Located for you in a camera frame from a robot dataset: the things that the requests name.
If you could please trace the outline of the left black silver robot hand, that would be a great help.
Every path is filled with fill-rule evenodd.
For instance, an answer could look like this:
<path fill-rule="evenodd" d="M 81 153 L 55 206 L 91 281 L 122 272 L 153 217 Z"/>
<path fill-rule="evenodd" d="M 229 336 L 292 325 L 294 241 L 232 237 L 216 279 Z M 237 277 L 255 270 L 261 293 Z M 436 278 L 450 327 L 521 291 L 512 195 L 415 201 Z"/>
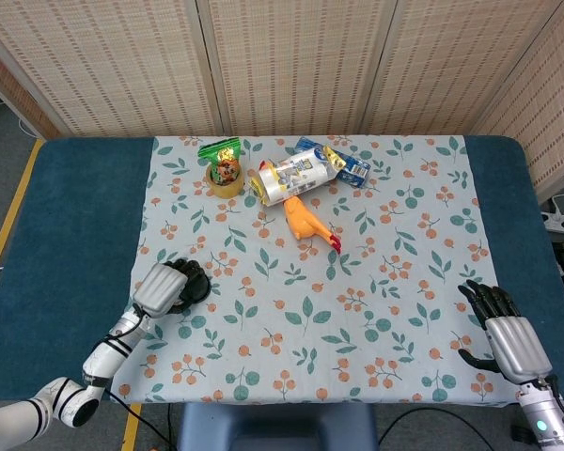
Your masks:
<path fill-rule="evenodd" d="M 132 306 L 153 319 L 180 314 L 211 293 L 211 279 L 196 260 L 156 263 L 132 296 Z"/>

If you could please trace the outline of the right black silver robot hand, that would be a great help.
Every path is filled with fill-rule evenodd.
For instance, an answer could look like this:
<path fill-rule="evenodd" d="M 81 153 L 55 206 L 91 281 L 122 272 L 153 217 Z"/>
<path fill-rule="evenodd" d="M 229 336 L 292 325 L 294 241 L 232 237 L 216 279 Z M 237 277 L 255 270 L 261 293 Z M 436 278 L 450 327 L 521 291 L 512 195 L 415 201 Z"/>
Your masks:
<path fill-rule="evenodd" d="M 517 385 L 552 374 L 552 364 L 535 329 L 504 289 L 468 279 L 458 291 L 470 303 L 493 352 L 491 358 L 479 359 L 460 350 L 468 365 L 500 373 Z"/>

